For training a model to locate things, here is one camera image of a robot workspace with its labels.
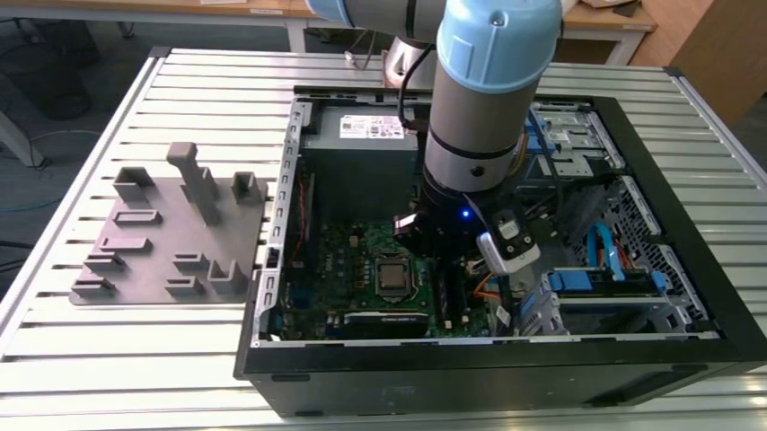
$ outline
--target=slotted aluminum surface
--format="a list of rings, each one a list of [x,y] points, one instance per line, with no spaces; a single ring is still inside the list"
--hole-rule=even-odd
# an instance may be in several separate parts
[[[321,54],[174,49],[168,58],[148,60],[0,307],[0,428],[767,427],[767,369],[694,384],[629,409],[281,419],[249,383],[230,377],[240,306],[69,304],[65,296],[109,214],[120,167],[177,176],[162,161],[166,145],[193,141],[200,164],[218,177],[252,171],[273,179],[293,84],[374,87],[380,69],[377,57],[360,72],[341,56]],[[767,195],[762,172],[738,144],[713,130],[712,118],[660,69],[552,65],[538,91],[618,99],[764,327]],[[262,251],[256,258],[262,261]]]

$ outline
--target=light blue robot arm cap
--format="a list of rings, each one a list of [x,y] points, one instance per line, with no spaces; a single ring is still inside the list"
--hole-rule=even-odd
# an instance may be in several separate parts
[[[342,22],[348,27],[353,27],[344,0],[306,0],[306,6],[318,17],[328,21]]]
[[[446,0],[437,53],[446,74],[476,92],[528,86],[553,58],[560,0]]]

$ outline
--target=wooden table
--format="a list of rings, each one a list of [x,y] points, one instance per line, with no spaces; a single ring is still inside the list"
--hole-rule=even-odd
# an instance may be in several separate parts
[[[302,0],[293,0],[289,16],[306,18],[306,27],[325,27]],[[654,21],[641,7],[626,18],[612,13],[612,8],[594,9],[586,4],[577,4],[564,17],[564,39],[616,42],[606,61],[613,66],[628,65],[644,34],[654,31],[654,28]]]
[[[162,22],[277,26],[288,29],[289,47],[305,52],[305,18],[289,11],[302,0],[248,0],[200,4],[198,0],[0,0],[0,15],[57,20]]]
[[[0,0],[0,15],[23,18],[114,22],[264,25],[288,29],[289,50],[305,52],[302,31],[344,28],[312,14],[304,0],[249,0],[244,4],[200,4],[198,0]],[[622,66],[654,21],[640,8],[630,18],[608,9],[576,5],[564,19],[564,39],[612,40],[606,63]]]

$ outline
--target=open computer tower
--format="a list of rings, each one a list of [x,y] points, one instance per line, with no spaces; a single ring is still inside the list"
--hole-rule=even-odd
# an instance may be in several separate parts
[[[406,115],[428,120],[429,102],[408,97]],[[296,88],[234,370],[280,416],[632,405],[764,364],[761,330],[617,102],[538,96],[530,110],[545,132],[514,196],[540,258],[492,278],[466,255],[437,274],[392,238],[425,142],[398,126],[394,93]]]

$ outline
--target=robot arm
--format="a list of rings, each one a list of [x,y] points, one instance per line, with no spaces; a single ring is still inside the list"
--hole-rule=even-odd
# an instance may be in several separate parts
[[[468,247],[460,239],[470,238],[492,272],[513,272],[518,259],[528,263],[537,257],[537,247],[522,217],[500,204],[502,183],[537,81],[553,57],[560,0],[306,3],[328,20],[436,43],[420,208],[417,216],[394,221],[394,237],[430,255],[424,242],[458,252]],[[474,223],[461,217],[469,208]],[[424,232],[430,234],[418,237]]]

